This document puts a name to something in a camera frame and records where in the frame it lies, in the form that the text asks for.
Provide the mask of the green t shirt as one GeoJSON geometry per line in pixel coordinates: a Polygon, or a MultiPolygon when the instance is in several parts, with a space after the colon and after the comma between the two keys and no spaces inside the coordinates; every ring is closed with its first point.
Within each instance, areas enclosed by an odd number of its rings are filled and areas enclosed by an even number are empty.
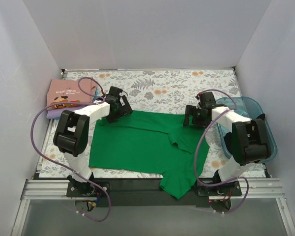
{"type": "Polygon", "coordinates": [[[209,145],[198,142],[204,129],[183,127],[184,115],[133,111],[108,123],[98,120],[89,167],[161,174],[160,187],[176,199],[203,171],[209,145]]]}

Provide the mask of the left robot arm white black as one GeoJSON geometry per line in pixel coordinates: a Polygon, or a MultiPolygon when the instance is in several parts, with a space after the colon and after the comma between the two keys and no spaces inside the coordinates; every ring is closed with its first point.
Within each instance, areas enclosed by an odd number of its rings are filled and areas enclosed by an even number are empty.
{"type": "Polygon", "coordinates": [[[133,112],[127,93],[120,88],[111,86],[103,98],[103,101],[94,101],[92,105],[75,111],[63,111],[53,139],[68,162],[71,178],[79,183],[78,191],[85,197],[91,196],[95,190],[94,183],[89,181],[92,171],[85,155],[90,125],[102,118],[114,123],[133,112]]]}

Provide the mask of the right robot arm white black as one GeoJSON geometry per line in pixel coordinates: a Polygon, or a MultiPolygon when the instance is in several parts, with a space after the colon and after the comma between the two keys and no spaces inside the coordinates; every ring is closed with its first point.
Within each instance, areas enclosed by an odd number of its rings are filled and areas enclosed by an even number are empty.
{"type": "Polygon", "coordinates": [[[196,95],[198,104],[185,107],[183,126],[190,124],[204,128],[200,137],[203,141],[208,130],[218,123],[231,133],[232,156],[224,167],[216,171],[212,183],[204,183],[199,178],[199,186],[211,187],[217,195],[226,194],[231,182],[237,181],[251,166],[271,157],[270,140],[266,121],[262,117],[247,118],[236,113],[238,106],[230,108],[218,104],[213,95],[214,89],[199,92],[196,95]]]}

